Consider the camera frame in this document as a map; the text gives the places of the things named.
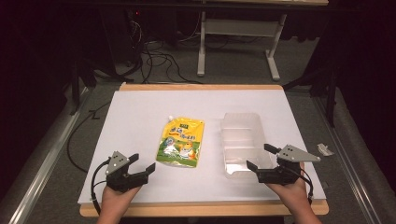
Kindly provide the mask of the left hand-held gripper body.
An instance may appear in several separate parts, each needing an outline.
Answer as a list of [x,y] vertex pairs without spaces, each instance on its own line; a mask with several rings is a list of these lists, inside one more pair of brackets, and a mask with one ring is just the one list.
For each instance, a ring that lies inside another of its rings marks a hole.
[[137,173],[129,174],[128,158],[118,151],[114,151],[110,157],[106,169],[106,185],[115,191],[126,192],[148,183],[136,180]]

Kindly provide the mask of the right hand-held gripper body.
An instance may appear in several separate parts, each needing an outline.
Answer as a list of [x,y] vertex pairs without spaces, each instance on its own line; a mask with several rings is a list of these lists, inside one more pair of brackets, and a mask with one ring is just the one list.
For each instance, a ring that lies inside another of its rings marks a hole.
[[272,169],[263,169],[262,173],[257,174],[260,183],[285,186],[294,184],[301,178],[306,183],[311,184],[312,181],[309,175],[302,175],[304,169],[301,167],[301,163],[321,161],[320,157],[292,145],[280,148],[280,152],[275,156],[277,166]]

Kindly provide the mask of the clear plastic container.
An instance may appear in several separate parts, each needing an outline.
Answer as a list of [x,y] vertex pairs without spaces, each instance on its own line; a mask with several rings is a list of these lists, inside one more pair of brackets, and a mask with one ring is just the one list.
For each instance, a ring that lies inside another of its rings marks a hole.
[[256,175],[247,167],[247,161],[259,169],[272,169],[261,117],[256,113],[226,113],[220,121],[225,175],[231,179],[251,179]]

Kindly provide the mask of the yellow spouted pouch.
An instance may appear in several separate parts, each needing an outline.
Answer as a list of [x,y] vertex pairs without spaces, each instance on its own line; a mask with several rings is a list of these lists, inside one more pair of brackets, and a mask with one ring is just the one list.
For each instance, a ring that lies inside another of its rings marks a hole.
[[199,119],[170,118],[164,126],[156,161],[195,168],[198,164],[205,123]]

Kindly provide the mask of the person's right hand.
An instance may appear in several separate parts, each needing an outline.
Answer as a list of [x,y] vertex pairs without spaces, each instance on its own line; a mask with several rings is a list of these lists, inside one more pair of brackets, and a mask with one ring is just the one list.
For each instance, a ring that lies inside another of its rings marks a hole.
[[314,214],[307,199],[305,182],[301,178],[294,184],[285,186],[267,184],[267,187],[278,195],[279,199],[288,208],[292,216],[297,214]]

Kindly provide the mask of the person's left hand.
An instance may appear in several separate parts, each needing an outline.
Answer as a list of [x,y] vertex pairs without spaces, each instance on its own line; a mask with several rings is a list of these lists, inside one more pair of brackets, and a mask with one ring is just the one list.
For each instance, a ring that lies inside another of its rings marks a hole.
[[110,187],[105,187],[102,195],[102,209],[99,216],[111,215],[123,217],[134,196],[140,187],[129,189],[126,192],[118,192]]

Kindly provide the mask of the white table sheet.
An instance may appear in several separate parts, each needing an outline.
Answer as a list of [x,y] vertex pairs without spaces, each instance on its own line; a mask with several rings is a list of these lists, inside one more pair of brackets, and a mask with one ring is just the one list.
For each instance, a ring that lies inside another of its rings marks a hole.
[[269,201],[276,195],[257,178],[231,179],[224,169],[220,122],[227,113],[256,113],[265,142],[304,148],[290,104],[282,90],[117,91],[92,157],[89,178],[102,180],[98,165],[114,151],[137,154],[131,172],[156,161],[169,117],[204,122],[200,158],[194,168],[157,163],[155,172],[135,196],[135,203],[209,203]]

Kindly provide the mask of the crumpled white paper scrap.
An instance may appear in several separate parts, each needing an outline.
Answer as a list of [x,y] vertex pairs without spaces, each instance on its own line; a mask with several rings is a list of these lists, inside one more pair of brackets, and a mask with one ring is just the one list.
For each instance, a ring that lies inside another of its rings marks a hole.
[[317,147],[318,147],[318,151],[323,156],[328,157],[328,156],[332,156],[333,155],[333,152],[331,150],[329,150],[329,148],[326,145],[320,143],[320,144],[317,144]]

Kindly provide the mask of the black stand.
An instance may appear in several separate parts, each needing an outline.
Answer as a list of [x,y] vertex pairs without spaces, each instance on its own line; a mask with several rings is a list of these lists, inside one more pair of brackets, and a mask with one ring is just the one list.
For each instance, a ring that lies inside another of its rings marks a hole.
[[309,93],[311,96],[320,97],[326,95],[325,118],[333,127],[337,75],[338,69],[328,65],[313,72],[308,72],[283,85],[282,88],[284,91],[288,91],[297,86],[310,85]]
[[92,65],[86,59],[74,61],[71,70],[71,93],[74,104],[71,114],[75,115],[80,108],[83,91],[95,88],[97,81],[93,74]]

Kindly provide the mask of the dark computer tower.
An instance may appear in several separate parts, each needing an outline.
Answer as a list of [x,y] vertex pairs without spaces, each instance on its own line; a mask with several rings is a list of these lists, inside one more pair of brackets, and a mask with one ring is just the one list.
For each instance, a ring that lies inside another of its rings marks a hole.
[[115,64],[131,67],[140,57],[143,34],[128,8],[107,7],[101,10],[106,38]]

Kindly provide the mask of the metal floor rail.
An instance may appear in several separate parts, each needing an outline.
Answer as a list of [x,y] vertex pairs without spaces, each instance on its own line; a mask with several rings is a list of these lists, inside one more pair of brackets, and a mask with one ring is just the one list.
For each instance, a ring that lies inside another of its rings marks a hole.
[[364,224],[396,224],[396,195],[363,141],[341,96],[336,96],[333,125],[325,115],[324,100],[313,102],[330,133],[336,156],[358,204]]
[[53,121],[22,166],[5,199],[0,202],[0,224],[26,223],[63,153],[66,140],[78,120],[81,109],[91,94],[92,88],[84,87],[78,94],[80,105],[75,105],[71,99],[71,91],[66,92],[68,101],[63,111]]

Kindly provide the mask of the white metal desk frame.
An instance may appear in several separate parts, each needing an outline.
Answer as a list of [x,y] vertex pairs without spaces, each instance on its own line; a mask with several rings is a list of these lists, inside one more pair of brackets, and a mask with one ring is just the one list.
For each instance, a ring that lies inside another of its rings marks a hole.
[[[259,7],[326,7],[329,0],[200,0],[205,6],[210,3],[216,4],[247,4]],[[205,75],[205,37],[207,35],[236,35],[267,37],[272,39],[272,45],[264,51],[264,57],[269,67],[273,81],[279,81],[280,75],[276,67],[274,55],[281,37],[285,21],[288,17],[286,12],[281,13],[274,19],[257,21],[253,19],[208,19],[206,12],[200,13],[200,48],[198,52],[197,76]]]

